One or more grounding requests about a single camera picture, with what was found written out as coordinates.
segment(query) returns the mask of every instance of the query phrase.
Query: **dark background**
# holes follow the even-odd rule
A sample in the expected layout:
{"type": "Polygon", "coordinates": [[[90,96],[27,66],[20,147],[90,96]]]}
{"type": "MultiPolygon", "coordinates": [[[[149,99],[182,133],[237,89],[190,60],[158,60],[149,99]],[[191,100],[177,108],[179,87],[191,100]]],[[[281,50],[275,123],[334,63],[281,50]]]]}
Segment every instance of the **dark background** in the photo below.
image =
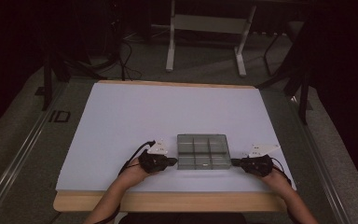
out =
{"type": "MultiPolygon", "coordinates": [[[[76,1],[76,5],[72,1],[35,1],[31,5],[28,2],[0,1],[0,117],[27,78],[43,64],[41,34],[49,34],[60,49],[83,62],[91,54],[115,50],[115,45],[105,42],[106,38],[113,38],[108,23],[115,18],[106,11],[105,1],[76,1]]],[[[200,10],[194,5],[197,2],[184,2],[180,7],[200,10]]],[[[315,57],[312,86],[317,89],[358,169],[358,1],[325,3],[330,5],[330,10],[316,10],[312,14],[309,47],[305,48],[315,57]]],[[[205,14],[241,14],[224,7],[215,9],[212,5],[203,10],[205,14]]],[[[310,13],[304,8],[299,11],[301,18],[310,13]]],[[[130,0],[121,12],[122,19],[147,39],[150,23],[169,24],[170,1],[130,0]]],[[[259,7],[252,30],[279,33],[285,21],[299,14],[293,7],[279,4],[259,7]]]]}

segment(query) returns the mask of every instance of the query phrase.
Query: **black cable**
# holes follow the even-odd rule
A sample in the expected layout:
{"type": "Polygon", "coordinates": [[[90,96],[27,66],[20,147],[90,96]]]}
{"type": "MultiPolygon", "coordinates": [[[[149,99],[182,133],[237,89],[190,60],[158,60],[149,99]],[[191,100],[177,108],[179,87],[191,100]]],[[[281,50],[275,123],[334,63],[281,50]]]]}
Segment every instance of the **black cable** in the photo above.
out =
{"type": "Polygon", "coordinates": [[[106,68],[114,63],[116,63],[118,60],[118,57],[116,58],[114,55],[110,55],[108,58],[107,58],[107,61],[106,62],[103,62],[103,63],[99,63],[99,64],[93,64],[93,65],[89,65],[89,64],[84,64],[84,66],[90,68],[90,69],[93,69],[93,70],[99,70],[99,69],[103,69],[103,68],[106,68]]]}
{"type": "Polygon", "coordinates": [[[136,149],[135,153],[133,153],[133,155],[130,157],[130,159],[127,160],[126,163],[124,163],[123,167],[121,167],[121,170],[120,170],[120,172],[118,172],[118,175],[121,175],[121,173],[123,173],[123,171],[129,167],[128,165],[130,164],[130,162],[133,160],[133,158],[135,158],[136,154],[138,154],[138,152],[143,147],[145,147],[146,145],[149,145],[150,147],[152,147],[153,145],[155,145],[155,143],[156,143],[156,141],[145,142],[140,147],[138,147],[138,149],[136,149]]]}
{"type": "Polygon", "coordinates": [[[271,159],[277,161],[277,162],[280,164],[281,170],[280,170],[278,167],[276,167],[276,166],[272,166],[272,168],[275,169],[275,170],[277,170],[277,171],[279,171],[279,172],[286,178],[286,180],[287,180],[287,182],[290,184],[290,186],[293,186],[293,185],[292,185],[292,180],[291,180],[291,179],[287,176],[287,174],[284,172],[283,166],[281,165],[281,163],[280,163],[277,159],[275,159],[275,158],[271,158],[271,159]]]}
{"type": "Polygon", "coordinates": [[[84,72],[88,76],[94,78],[94,79],[107,79],[106,77],[101,77],[100,75],[94,73],[90,68],[84,66],[83,64],[79,63],[78,61],[72,60],[70,57],[65,55],[62,52],[57,51],[58,55],[63,58],[67,63],[71,64],[74,68],[78,69],[81,72],[84,72]]]}
{"type": "Polygon", "coordinates": [[[120,59],[119,59],[120,64],[121,64],[121,69],[122,69],[122,70],[121,70],[121,79],[122,79],[122,80],[125,80],[125,75],[127,75],[128,78],[129,78],[131,81],[133,80],[133,78],[130,76],[130,73],[129,73],[128,70],[130,70],[130,71],[132,71],[132,72],[135,72],[135,73],[138,73],[140,76],[138,76],[137,79],[141,78],[142,75],[143,75],[143,73],[141,73],[141,72],[139,72],[139,71],[137,71],[137,70],[131,69],[131,68],[129,68],[129,67],[127,66],[127,62],[129,61],[130,56],[132,55],[132,47],[131,47],[131,45],[130,45],[127,41],[124,41],[124,40],[122,40],[122,43],[125,44],[125,45],[129,48],[130,53],[129,53],[129,55],[127,56],[125,62],[123,62],[123,60],[121,59],[121,57],[120,57],[120,59]]]}
{"type": "Polygon", "coordinates": [[[283,166],[281,165],[281,163],[280,163],[277,159],[275,159],[275,158],[272,158],[272,157],[271,157],[271,159],[272,159],[272,160],[275,160],[277,163],[279,163],[279,164],[280,164],[280,166],[281,166],[282,172],[284,172],[284,170],[283,170],[283,166]]]}
{"type": "Polygon", "coordinates": [[[126,168],[130,168],[130,167],[132,167],[132,166],[137,166],[137,165],[140,165],[140,164],[139,164],[139,163],[133,164],[133,165],[131,165],[131,166],[127,166],[126,168]]]}
{"type": "Polygon", "coordinates": [[[119,211],[120,211],[120,204],[118,205],[116,211],[110,217],[107,217],[106,219],[104,219],[102,221],[96,222],[95,224],[106,224],[106,223],[112,221],[117,216],[119,211]]]}
{"type": "Polygon", "coordinates": [[[117,65],[117,63],[113,63],[108,68],[105,68],[103,71],[98,71],[98,74],[100,75],[102,73],[105,73],[105,72],[111,70],[112,68],[114,68],[116,65],[117,65]]]}
{"type": "Polygon", "coordinates": [[[50,222],[48,222],[47,224],[52,224],[52,223],[54,223],[55,220],[57,220],[57,218],[58,218],[60,215],[61,215],[61,212],[57,213],[57,214],[55,215],[55,217],[54,217],[50,222]]]}

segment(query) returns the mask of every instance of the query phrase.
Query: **gray carpet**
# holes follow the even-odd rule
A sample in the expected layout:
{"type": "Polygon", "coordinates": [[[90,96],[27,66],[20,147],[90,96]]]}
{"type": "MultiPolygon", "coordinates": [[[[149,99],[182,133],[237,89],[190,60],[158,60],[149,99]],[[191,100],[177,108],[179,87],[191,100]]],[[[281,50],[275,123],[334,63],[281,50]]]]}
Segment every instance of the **gray carpet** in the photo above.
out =
{"type": "MultiPolygon", "coordinates": [[[[166,33],[153,37],[151,43],[144,43],[137,35],[133,35],[127,38],[132,47],[127,66],[138,72],[128,70],[128,75],[141,80],[233,85],[255,85],[269,78],[261,56],[271,37],[251,35],[248,38],[243,54],[247,77],[239,77],[237,73],[232,48],[237,37],[229,36],[219,41],[211,40],[216,38],[215,35],[208,37],[210,38],[194,41],[200,37],[196,38],[192,33],[178,35],[174,70],[166,73],[166,33]]],[[[278,39],[268,55],[272,70],[279,66],[290,45],[290,41],[284,36],[278,39]]],[[[130,49],[123,46],[122,51],[125,59],[130,49]]],[[[99,73],[118,79],[120,71],[120,67],[116,65],[99,73]]],[[[74,77],[52,108],[71,111],[71,118],[67,123],[46,122],[43,126],[32,152],[0,205],[0,223],[49,223],[57,215],[52,208],[55,183],[95,81],[76,71],[72,73],[74,77]]],[[[34,96],[36,88],[42,85],[41,80],[42,70],[28,80],[10,109],[0,119],[0,176],[37,120],[43,116],[48,117],[48,114],[40,111],[43,99],[34,96]]],[[[304,140],[299,134],[303,127],[298,124],[297,119],[293,119],[291,105],[281,91],[284,83],[285,81],[277,83],[262,94],[286,159],[290,161],[289,166],[294,171],[298,192],[321,223],[339,223],[310,159],[308,140],[304,140]]],[[[314,143],[320,149],[323,164],[337,189],[350,223],[358,223],[358,174],[314,89],[310,92],[310,105],[312,110],[307,112],[309,127],[306,129],[310,130],[314,143]]],[[[54,223],[81,223],[86,215],[87,213],[62,214],[54,223]]],[[[286,214],[280,213],[249,213],[245,216],[251,222],[288,223],[286,214]]]]}

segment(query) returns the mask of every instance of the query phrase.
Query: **wooden table edge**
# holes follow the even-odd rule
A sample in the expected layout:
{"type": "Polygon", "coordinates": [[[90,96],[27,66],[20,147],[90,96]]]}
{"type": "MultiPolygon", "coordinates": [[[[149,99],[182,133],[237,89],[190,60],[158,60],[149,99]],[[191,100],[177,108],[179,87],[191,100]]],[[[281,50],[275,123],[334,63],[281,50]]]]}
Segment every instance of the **wooden table edge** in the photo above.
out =
{"type": "MultiPolygon", "coordinates": [[[[59,190],[53,207],[59,212],[91,211],[103,191],[59,190]]],[[[122,212],[285,212],[272,192],[127,192],[122,212]]]]}

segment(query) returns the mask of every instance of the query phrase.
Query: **white paper sheet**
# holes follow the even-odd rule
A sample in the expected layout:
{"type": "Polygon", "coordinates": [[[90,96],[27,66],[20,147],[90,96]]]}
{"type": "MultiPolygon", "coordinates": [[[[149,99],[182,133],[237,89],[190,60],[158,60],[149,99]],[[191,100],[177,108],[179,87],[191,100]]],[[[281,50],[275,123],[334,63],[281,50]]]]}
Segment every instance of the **white paper sheet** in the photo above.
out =
{"type": "MultiPolygon", "coordinates": [[[[144,142],[163,139],[177,158],[180,133],[221,133],[231,158],[252,144],[279,144],[257,89],[94,85],[61,170],[56,190],[105,190],[144,142]]],[[[292,179],[279,149],[279,160],[292,179]]],[[[269,191],[239,167],[184,171],[168,167],[133,191],[269,191]]]]}

